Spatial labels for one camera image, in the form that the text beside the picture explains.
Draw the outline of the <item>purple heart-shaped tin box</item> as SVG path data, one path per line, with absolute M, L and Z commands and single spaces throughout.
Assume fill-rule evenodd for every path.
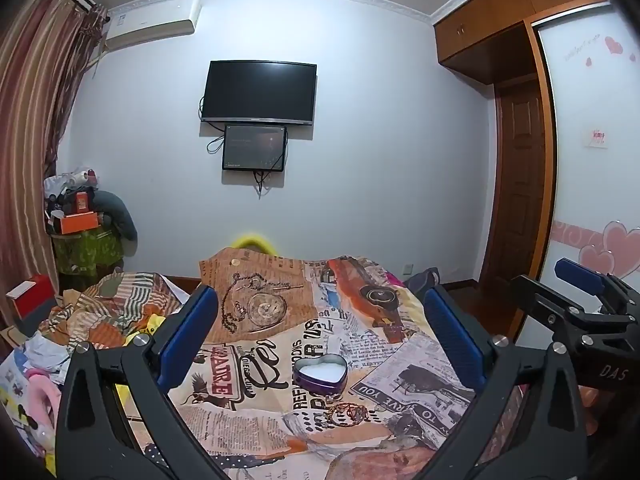
M 347 384 L 348 363 L 338 354 L 303 358 L 295 362 L 292 377 L 296 385 L 319 396 L 337 396 Z

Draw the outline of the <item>white wardrobe with hearts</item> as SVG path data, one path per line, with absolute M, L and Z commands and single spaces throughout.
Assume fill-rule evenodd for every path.
M 540 280 L 588 312 L 596 298 L 556 277 L 567 258 L 639 285 L 639 43 L 609 3 L 544 18 L 534 32 L 554 111 L 555 188 Z

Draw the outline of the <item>pink plush toy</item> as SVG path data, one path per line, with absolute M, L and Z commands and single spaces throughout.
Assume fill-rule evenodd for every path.
M 26 372 L 26 413 L 39 425 L 55 433 L 62 393 L 43 370 L 32 368 Z

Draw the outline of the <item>brown wooden door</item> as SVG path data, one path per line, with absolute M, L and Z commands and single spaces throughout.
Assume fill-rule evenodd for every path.
M 501 87 L 496 196 L 480 289 L 502 297 L 532 266 L 544 192 L 544 114 L 536 80 Z

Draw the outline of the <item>striped patterned blanket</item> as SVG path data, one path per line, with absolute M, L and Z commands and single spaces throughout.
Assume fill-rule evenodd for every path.
M 118 348 L 152 313 L 165 318 L 182 303 L 156 273 L 114 272 L 83 292 L 66 289 L 39 324 L 43 336 L 69 349 L 89 341 L 97 349 Z

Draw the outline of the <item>yellow cloth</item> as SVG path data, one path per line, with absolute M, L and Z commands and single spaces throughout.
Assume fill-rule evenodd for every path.
M 132 333 L 130 333 L 126 339 L 125 344 L 128 346 L 131 341 L 134 340 L 138 335 L 149 335 L 153 336 L 157 329 L 163 324 L 166 318 L 163 315 L 158 315 L 155 313 L 150 314 L 146 318 L 144 318 L 135 328 Z

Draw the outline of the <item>red and white box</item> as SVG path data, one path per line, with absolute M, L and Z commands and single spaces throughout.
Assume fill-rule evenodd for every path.
M 9 299 L 18 318 L 26 318 L 53 297 L 51 280 L 44 274 L 35 274 L 6 293 L 6 298 Z

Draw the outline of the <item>green cloth covered stand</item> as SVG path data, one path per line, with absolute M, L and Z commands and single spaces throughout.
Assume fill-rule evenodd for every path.
M 51 236 L 58 272 L 67 275 L 96 275 L 102 268 L 124 258 L 122 242 L 112 229 L 98 228 Z

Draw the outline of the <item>orange box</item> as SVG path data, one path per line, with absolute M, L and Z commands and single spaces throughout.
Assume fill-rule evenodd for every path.
M 53 232 L 61 235 L 89 231 L 96 229 L 100 225 L 99 216 L 93 211 L 83 212 L 82 214 L 69 214 L 68 216 L 62 216 L 61 211 L 57 211 L 52 219 Z

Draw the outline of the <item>newspaper print bed cover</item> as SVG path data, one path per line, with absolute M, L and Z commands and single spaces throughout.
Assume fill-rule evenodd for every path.
M 474 400 L 377 263 L 227 248 L 216 320 L 169 399 L 232 479 L 412 479 Z

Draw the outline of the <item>yellow chair back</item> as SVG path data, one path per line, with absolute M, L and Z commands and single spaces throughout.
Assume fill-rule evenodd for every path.
M 278 254 L 273 244 L 257 233 L 246 233 L 239 236 L 231 243 L 231 247 L 234 249 L 254 250 L 254 252 L 260 252 L 261 254 L 270 256 L 276 256 Z

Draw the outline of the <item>wooden overhead cabinet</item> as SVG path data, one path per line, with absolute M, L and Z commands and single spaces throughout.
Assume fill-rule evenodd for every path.
M 481 84 L 535 73 L 525 21 L 575 1 L 469 0 L 435 24 L 438 62 Z

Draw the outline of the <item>white air conditioner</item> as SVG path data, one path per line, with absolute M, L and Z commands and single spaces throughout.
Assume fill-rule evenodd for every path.
M 166 0 L 116 13 L 110 21 L 107 51 L 146 42 L 192 35 L 201 13 L 200 0 Z

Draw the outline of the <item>small black wall monitor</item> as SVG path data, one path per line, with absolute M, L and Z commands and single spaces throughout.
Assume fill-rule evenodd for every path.
M 287 140 L 284 127 L 226 125 L 222 169 L 282 172 Z

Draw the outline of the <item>black wall television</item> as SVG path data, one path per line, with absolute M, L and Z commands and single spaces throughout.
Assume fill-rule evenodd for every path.
M 209 63 L 202 99 L 206 122 L 310 126 L 317 66 L 295 62 L 225 60 Z

